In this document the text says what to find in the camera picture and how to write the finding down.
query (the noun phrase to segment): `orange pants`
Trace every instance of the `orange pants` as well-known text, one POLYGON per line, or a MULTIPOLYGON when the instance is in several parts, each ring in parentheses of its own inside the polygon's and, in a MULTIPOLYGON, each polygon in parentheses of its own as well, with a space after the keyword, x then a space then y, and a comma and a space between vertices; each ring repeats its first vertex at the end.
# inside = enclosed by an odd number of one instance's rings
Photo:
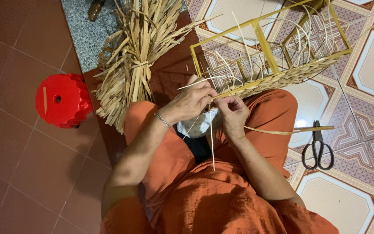
MULTIPOLYGON (((282 89, 267 90, 248 100, 245 104, 250 112, 246 126, 269 131, 291 132, 297 114, 297 100, 288 91, 282 89)), ((130 144, 138 132, 143 129, 158 107, 151 102, 133 102, 127 110, 124 119, 124 134, 127 144, 130 144)), ((257 151, 273 164, 284 177, 289 172, 283 168, 288 152, 290 135, 273 135, 245 129, 246 137, 252 142, 257 151)), ((240 164, 228 144, 221 126, 216 131, 214 139, 214 157, 219 161, 240 164)), ((193 153, 184 141, 171 128, 147 170, 142 181, 145 186, 145 202, 148 207, 155 208, 163 202, 163 192, 170 185, 176 184, 186 173, 196 167, 193 153)))

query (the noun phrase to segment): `person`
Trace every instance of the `person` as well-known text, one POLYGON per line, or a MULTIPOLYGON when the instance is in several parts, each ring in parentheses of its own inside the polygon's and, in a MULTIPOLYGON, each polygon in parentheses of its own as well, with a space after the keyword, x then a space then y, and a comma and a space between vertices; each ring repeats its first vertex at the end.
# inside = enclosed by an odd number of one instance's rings
POLYGON ((273 89, 245 102, 237 96, 214 99, 223 125, 215 131, 213 170, 212 159, 196 165, 169 127, 199 115, 217 95, 203 78, 194 75, 193 83, 161 109, 147 101, 128 108, 128 147, 103 189, 101 233, 338 233, 305 208, 286 180, 290 136, 244 129, 292 131, 293 95, 273 89), (140 183, 145 204, 138 199, 140 183))

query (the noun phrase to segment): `hand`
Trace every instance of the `hand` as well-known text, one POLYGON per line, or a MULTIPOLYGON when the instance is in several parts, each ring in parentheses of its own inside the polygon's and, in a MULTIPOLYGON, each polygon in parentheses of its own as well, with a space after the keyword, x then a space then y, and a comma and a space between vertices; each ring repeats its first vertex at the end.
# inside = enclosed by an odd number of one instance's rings
POLYGON ((245 122, 249 108, 238 96, 216 98, 214 100, 223 119, 224 133, 231 141, 245 137, 245 122))
MULTIPOLYGON (((191 85, 204 78, 198 79, 192 75, 187 83, 191 85)), ((209 103, 211 97, 217 96, 215 89, 205 80, 198 84, 184 88, 169 104, 158 111, 158 114, 170 125, 182 120, 189 120, 199 115, 209 103)))

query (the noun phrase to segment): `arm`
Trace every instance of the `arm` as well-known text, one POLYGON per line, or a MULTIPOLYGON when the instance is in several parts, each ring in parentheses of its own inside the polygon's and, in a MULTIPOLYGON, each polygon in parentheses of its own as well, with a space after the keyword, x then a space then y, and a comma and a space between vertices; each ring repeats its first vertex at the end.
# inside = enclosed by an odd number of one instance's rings
POLYGON ((224 132, 256 192, 268 202, 288 199, 305 207, 283 175, 246 138, 244 126, 249 114, 246 104, 237 96, 217 98, 215 103, 223 118, 224 132))
MULTIPOLYGON (((202 78, 197 79, 193 75, 188 84, 200 80, 202 78)), ((158 114, 172 126, 199 115, 211 97, 216 95, 209 82, 200 82, 185 88, 173 101, 161 108, 158 114)), ((168 130, 167 125, 154 117, 128 145, 103 187, 102 218, 117 201, 137 196, 138 184, 147 173, 151 159, 168 130)))

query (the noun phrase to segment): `woman's left hand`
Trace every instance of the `woman's left hand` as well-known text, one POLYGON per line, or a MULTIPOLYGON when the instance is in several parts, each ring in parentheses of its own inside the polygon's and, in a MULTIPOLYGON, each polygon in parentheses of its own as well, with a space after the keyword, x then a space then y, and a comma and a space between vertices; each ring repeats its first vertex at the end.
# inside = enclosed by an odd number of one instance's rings
MULTIPOLYGON (((204 78, 198 79, 196 75, 192 75, 187 85, 200 80, 204 80, 204 78)), ((199 115, 211 97, 215 96, 217 96, 217 92, 205 80, 184 88, 169 104, 161 108, 158 114, 170 125, 174 125, 179 121, 189 120, 199 115)))

